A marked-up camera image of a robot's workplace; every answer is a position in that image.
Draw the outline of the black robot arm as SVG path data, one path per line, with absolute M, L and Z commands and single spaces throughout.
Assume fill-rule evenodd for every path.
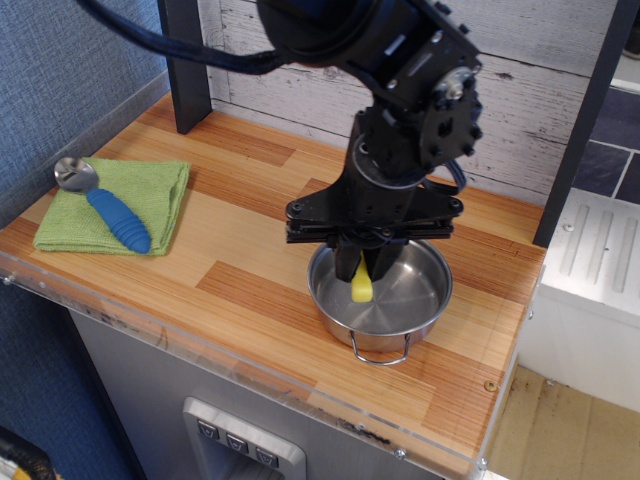
M 462 212 L 458 164 L 482 132 L 478 49 L 429 1 L 261 1 L 268 39 L 289 63 L 335 67 L 373 102 L 354 118 L 343 171 L 287 207 L 291 243 L 327 244 L 335 274 L 384 277 L 412 240 L 447 238 Z

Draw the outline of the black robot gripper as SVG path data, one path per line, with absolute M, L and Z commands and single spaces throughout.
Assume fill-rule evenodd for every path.
M 408 240 L 450 237 L 463 211 L 456 198 L 463 188 L 458 163 L 445 163 L 453 186 L 428 180 L 433 169 L 415 162 L 417 141 L 389 125 L 385 114 L 377 107 L 358 112 L 339 178 L 286 207 L 287 241 L 339 243 L 335 275 L 347 283 L 360 265 L 360 246 L 381 246 L 364 250 L 369 278 L 381 280 Z

